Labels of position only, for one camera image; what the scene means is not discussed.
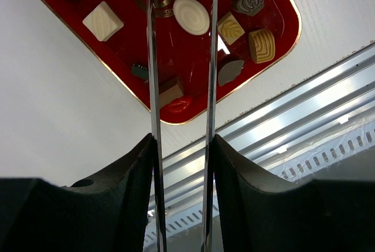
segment white surface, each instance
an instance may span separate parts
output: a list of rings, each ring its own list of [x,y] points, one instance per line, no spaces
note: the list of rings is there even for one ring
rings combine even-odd
[[[178,24],[192,35],[203,35],[209,30],[209,13],[197,0],[176,0],[173,13]]]
[[[82,23],[99,41],[107,41],[124,26],[123,22],[105,1],[97,5],[97,7],[83,19]]]
[[[217,105],[217,126],[375,39],[375,0],[295,0],[301,39]],[[129,151],[149,113],[40,0],[0,0],[0,176],[69,185]],[[203,114],[162,124],[165,155],[205,133]]]

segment tray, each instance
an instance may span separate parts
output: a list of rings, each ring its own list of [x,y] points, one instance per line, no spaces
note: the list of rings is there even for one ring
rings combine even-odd
[[[149,108],[148,82],[131,74],[133,64],[147,67],[145,0],[42,0],[98,57],[111,73]],[[102,1],[123,21],[124,27],[106,42],[99,42],[83,25],[83,19]],[[197,0],[210,13],[212,0]],[[217,101],[245,85],[256,75],[285,57],[296,45],[301,33],[301,17],[293,0],[265,0],[265,7],[255,16],[237,13],[233,0],[219,0],[219,19],[231,11],[245,33],[217,55],[218,69],[227,62],[242,59],[245,64],[232,82],[217,85]],[[160,0],[156,5],[156,41],[158,47],[159,85],[178,77],[189,99],[186,109],[173,112],[169,105],[161,109],[161,120],[184,124],[207,108],[210,59],[209,32],[193,36],[185,32],[173,16],[174,0]],[[252,61],[248,32],[266,28],[275,37],[275,57],[265,63]]]

